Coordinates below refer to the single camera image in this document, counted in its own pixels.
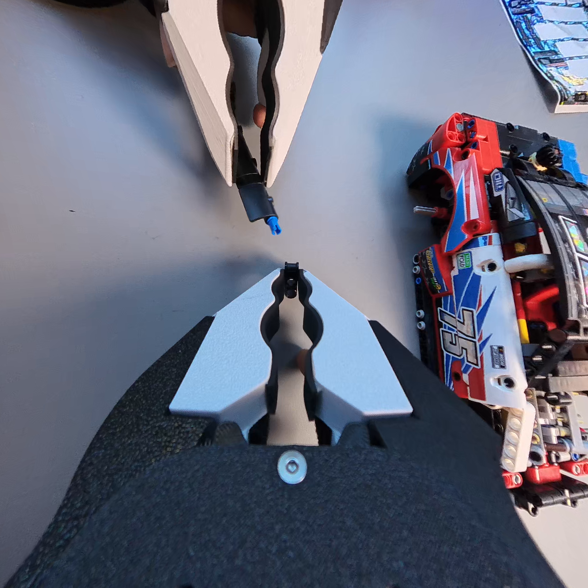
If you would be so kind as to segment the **red white lego race car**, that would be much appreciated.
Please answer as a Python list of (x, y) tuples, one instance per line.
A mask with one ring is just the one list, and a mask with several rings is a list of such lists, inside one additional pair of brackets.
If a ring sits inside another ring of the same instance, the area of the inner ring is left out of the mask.
[(587, 499), (587, 176), (574, 144), (454, 113), (414, 155), (422, 361), (502, 437), (531, 515)]

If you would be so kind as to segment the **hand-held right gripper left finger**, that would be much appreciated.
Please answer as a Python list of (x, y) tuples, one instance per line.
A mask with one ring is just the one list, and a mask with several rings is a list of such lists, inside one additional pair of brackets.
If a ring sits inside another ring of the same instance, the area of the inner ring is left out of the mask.
[(249, 442), (266, 442), (277, 373), (269, 341), (279, 328), (283, 270), (276, 269), (219, 310), (169, 411), (239, 425)]

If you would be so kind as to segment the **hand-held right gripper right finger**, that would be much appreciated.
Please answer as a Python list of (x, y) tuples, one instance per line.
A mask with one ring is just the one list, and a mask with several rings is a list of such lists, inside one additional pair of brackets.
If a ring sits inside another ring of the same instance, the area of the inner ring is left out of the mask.
[(320, 442), (338, 442), (349, 423), (411, 415), (413, 408), (365, 315), (300, 271), (305, 407)]

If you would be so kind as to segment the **holographic sticker sheet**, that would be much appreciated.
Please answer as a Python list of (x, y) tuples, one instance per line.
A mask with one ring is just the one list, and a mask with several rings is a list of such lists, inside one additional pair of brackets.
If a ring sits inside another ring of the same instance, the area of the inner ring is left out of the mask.
[(502, 1), (530, 62), (557, 94), (554, 112), (587, 112), (587, 1)]

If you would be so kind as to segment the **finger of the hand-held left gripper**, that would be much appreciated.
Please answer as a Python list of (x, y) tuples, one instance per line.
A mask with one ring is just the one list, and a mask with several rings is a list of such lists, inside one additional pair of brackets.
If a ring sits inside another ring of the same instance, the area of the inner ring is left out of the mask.
[(322, 59), (324, 1), (261, 1), (267, 59), (261, 74), (266, 118), (261, 175), (271, 187), (279, 173)]
[(167, 6), (166, 38), (210, 154), (231, 187), (238, 127), (230, 101), (233, 60), (219, 1), (168, 1)]

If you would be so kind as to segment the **long black lego axle assembly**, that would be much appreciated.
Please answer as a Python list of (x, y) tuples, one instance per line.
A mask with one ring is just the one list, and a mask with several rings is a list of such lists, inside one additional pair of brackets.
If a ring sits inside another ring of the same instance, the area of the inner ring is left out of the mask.
[(273, 199), (269, 196), (258, 171), (256, 160), (247, 147), (243, 130), (237, 126), (237, 145), (233, 152), (233, 176), (250, 222), (275, 215)]

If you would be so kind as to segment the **person's left hand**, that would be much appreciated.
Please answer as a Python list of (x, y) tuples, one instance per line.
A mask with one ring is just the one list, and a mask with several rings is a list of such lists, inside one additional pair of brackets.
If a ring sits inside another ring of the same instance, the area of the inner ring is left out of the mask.
[(262, 73), (268, 50), (257, 4), (257, 1), (224, 1), (222, 14), (234, 63), (232, 81), (237, 122), (262, 128), (266, 119)]

